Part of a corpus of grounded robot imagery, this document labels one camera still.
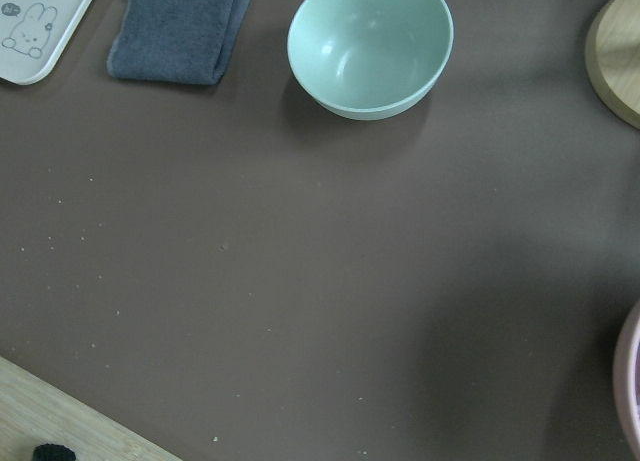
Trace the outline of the cream rabbit tray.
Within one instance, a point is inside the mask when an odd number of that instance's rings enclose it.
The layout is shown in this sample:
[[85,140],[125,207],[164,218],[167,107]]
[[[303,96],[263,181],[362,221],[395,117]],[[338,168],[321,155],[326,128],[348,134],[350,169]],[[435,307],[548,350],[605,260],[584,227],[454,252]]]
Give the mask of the cream rabbit tray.
[[30,85],[52,71],[93,0],[1,0],[1,79]]

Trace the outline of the green bowl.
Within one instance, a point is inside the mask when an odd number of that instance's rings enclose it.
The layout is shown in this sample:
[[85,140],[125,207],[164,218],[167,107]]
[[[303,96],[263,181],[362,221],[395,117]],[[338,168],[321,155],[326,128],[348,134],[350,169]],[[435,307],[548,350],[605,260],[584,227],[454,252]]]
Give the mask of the green bowl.
[[445,0],[304,0],[289,26],[294,78],[339,116],[374,121],[421,101],[452,52]]

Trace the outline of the grey folded cloth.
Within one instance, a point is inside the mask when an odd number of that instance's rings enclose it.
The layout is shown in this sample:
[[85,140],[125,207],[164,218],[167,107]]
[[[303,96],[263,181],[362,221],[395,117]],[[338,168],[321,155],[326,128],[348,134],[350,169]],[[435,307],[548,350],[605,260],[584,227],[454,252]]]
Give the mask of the grey folded cloth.
[[251,0],[127,0],[107,58],[117,79],[212,86],[224,76]]

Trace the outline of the pink bowl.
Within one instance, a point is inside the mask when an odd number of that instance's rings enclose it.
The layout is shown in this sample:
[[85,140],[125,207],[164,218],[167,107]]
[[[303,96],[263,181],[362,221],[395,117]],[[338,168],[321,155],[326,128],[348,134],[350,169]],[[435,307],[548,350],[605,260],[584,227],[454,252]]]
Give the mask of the pink bowl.
[[635,460],[639,459],[639,302],[627,315],[617,339],[613,390],[618,420]]

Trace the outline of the wooden mug tree stand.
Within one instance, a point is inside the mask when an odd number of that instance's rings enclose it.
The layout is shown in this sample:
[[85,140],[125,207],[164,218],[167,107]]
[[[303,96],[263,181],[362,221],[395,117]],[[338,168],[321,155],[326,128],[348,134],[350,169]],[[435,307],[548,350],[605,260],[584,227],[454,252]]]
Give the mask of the wooden mug tree stand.
[[604,105],[639,127],[639,0],[610,0],[597,13],[585,42],[589,81]]

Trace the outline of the wooden cutting board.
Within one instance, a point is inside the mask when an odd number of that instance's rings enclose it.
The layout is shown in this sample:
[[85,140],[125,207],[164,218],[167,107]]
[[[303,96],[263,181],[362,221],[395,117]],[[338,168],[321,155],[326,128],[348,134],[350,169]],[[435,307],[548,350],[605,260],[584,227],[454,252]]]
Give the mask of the wooden cutting board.
[[1,360],[1,458],[30,460],[35,447],[63,445],[78,460],[175,460],[123,425]]

